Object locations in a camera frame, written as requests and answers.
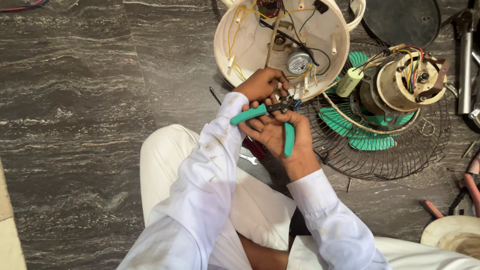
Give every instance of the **screwdriver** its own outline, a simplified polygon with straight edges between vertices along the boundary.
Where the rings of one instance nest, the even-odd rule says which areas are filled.
[[[216,101],[220,105],[222,105],[222,101],[218,98],[213,88],[211,87],[209,88],[210,88],[210,93],[212,93]],[[258,160],[262,160],[267,155],[267,152],[265,151],[264,146],[249,136],[245,137],[245,139],[243,140],[243,144],[248,150],[250,150],[253,156],[256,157]]]

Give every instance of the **hand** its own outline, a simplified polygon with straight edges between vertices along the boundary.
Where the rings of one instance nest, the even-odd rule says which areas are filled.
[[[288,80],[283,71],[266,67],[258,69],[246,81],[236,87],[233,92],[244,94],[249,102],[260,101],[269,97],[275,90],[286,95]]]
[[[277,104],[275,96],[267,98],[265,105]],[[251,104],[251,108],[257,108],[257,101]],[[249,109],[248,105],[243,107],[243,111]],[[310,133],[310,124],[306,117],[287,111],[281,114],[280,111],[270,112],[274,118],[268,115],[262,115],[247,120],[247,123],[253,128],[247,126],[245,122],[239,124],[247,136],[259,141],[279,159],[284,165],[290,180],[296,181],[308,174],[320,169],[315,153],[312,148],[312,134]],[[293,145],[292,155],[287,158],[283,155],[285,147],[284,123],[290,123],[295,128],[295,143]]]

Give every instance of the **yellow capacitor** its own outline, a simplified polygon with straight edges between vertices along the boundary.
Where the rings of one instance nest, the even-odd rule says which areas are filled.
[[[355,70],[355,68],[351,68],[347,71],[347,74],[343,77],[343,79],[338,84],[336,88],[336,94],[346,98],[350,95],[350,93],[355,89],[355,87],[359,84],[360,80],[363,78],[363,72],[359,74],[359,69]]]

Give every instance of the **fan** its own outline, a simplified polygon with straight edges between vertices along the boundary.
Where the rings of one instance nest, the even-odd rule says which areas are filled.
[[[337,79],[358,68],[360,83],[346,98],[335,86],[299,110],[310,121],[315,152],[341,173],[374,181],[406,177],[441,160],[450,132],[448,67],[419,48],[351,41]]]

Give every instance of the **white sleeve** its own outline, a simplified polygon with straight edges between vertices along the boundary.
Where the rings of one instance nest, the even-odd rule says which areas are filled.
[[[389,270],[368,227],[336,196],[322,169],[287,185],[330,270]]]
[[[207,269],[230,212],[243,136],[230,119],[248,99],[225,96],[216,119],[200,133],[199,148],[180,165],[170,197],[155,205],[146,228],[118,269]]]

